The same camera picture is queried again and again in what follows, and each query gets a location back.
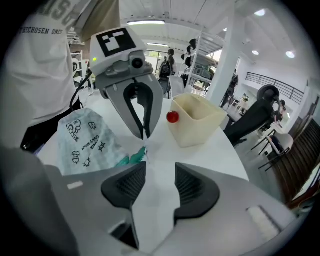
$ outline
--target red ball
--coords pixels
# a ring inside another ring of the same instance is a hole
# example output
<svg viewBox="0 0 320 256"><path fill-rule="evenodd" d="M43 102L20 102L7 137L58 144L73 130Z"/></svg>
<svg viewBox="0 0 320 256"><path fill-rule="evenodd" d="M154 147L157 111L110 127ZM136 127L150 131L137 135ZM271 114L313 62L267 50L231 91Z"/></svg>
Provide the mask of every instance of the red ball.
<svg viewBox="0 0 320 256"><path fill-rule="evenodd" d="M179 121L179 113L176 111L169 111L168 114L166 114L166 119L169 123L176 123Z"/></svg>

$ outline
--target pillar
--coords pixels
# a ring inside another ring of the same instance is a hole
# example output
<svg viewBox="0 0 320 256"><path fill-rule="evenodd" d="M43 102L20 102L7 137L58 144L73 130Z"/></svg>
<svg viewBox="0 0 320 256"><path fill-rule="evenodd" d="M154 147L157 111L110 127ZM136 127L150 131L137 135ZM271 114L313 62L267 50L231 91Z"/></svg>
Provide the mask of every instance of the pillar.
<svg viewBox="0 0 320 256"><path fill-rule="evenodd" d="M228 17L228 27L221 57L206 98L219 106L233 77L245 39L245 18L233 10Z"/></svg>

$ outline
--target round table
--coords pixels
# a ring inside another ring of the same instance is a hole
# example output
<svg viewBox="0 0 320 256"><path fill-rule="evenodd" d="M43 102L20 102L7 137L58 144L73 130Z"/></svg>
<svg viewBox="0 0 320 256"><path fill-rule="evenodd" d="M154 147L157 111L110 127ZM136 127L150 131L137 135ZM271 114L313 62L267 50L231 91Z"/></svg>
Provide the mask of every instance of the round table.
<svg viewBox="0 0 320 256"><path fill-rule="evenodd" d="M144 108L133 100L134 109L142 120ZM171 99L163 99L159 122L148 141L148 157L145 185L132 207L140 251L152 252L174 227L174 211L180 207L180 197L175 186L175 164L186 163L220 173L249 180L244 166L224 132L218 128L203 145L180 148L171 134L166 115ZM117 136L119 143L130 154L144 145L125 125L112 103L95 92L86 102L101 115ZM45 165L57 166L57 134L46 143L38 157Z"/></svg>

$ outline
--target balcony railing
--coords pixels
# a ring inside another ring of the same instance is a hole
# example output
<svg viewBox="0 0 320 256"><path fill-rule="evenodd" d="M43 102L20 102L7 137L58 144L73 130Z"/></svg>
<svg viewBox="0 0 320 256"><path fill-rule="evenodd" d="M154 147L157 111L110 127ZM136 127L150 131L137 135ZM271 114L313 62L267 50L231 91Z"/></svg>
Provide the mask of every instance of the balcony railing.
<svg viewBox="0 0 320 256"><path fill-rule="evenodd" d="M275 80L273 78L264 76L264 75L260 75L260 74L255 74L255 73L250 73L248 72L246 74L246 80L248 81L252 81L255 82L259 85L273 85L275 86L279 92L288 97L289 99L293 100L294 102L300 104L303 97L304 97L304 93L294 87L292 87L289 84L286 84L284 82Z"/></svg>

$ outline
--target cream plastic container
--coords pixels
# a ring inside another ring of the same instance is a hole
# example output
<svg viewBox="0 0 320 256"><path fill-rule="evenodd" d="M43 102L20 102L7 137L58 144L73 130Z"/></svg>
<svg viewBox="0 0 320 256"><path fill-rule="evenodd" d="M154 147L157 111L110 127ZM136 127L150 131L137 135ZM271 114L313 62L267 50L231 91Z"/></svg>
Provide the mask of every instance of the cream plastic container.
<svg viewBox="0 0 320 256"><path fill-rule="evenodd" d="M175 96L170 111L179 114L176 123L167 123L181 148L206 143L227 115L204 97L191 93Z"/></svg>

